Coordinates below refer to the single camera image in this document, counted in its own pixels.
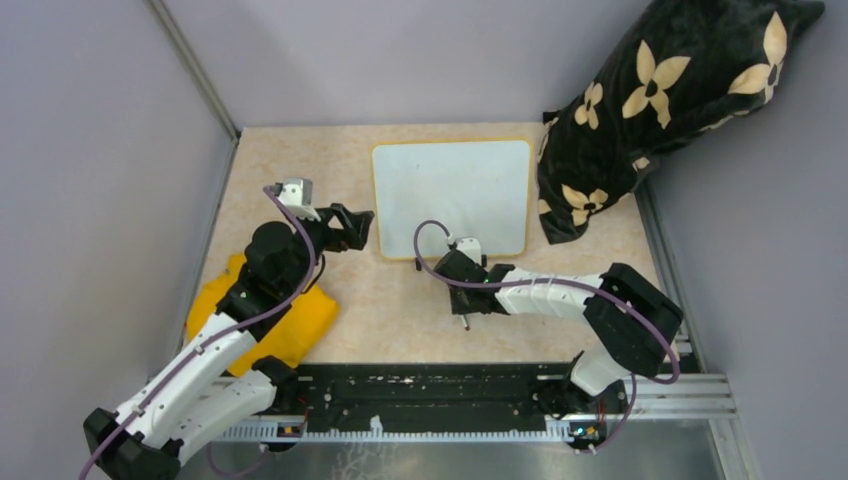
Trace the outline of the yellow-framed whiteboard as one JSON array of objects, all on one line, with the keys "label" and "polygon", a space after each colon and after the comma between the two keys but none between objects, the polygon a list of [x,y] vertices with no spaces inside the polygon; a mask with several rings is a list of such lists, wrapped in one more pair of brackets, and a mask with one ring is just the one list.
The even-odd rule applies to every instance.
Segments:
[{"label": "yellow-framed whiteboard", "polygon": [[371,150],[379,250],[391,260],[411,260],[419,250],[439,257],[441,222],[456,238],[474,237],[489,256],[518,256],[526,249],[532,184],[532,143],[527,138],[381,143]]}]

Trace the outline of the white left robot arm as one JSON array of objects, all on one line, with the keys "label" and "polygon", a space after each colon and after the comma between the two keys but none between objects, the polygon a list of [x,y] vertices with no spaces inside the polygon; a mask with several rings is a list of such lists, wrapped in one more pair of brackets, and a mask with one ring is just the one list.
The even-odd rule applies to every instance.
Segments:
[{"label": "white left robot arm", "polygon": [[198,295],[190,342],[137,394],[85,419],[87,467],[112,479],[172,479],[242,419],[300,408],[297,367],[339,313],[317,285],[326,256],[362,250],[373,219],[334,203],[292,206],[285,221],[260,225]]}]

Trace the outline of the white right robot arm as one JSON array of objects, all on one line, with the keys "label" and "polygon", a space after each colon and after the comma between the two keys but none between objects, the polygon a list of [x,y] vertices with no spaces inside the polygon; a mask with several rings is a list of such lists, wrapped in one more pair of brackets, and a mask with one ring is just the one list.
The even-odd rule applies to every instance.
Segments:
[{"label": "white right robot arm", "polygon": [[449,287],[455,315],[545,315],[591,328],[599,342],[576,357],[563,385],[564,401],[576,412],[590,411],[619,380],[655,377],[683,320],[672,300],[624,263],[600,274],[564,276],[512,264],[485,268],[453,249],[434,272]]}]

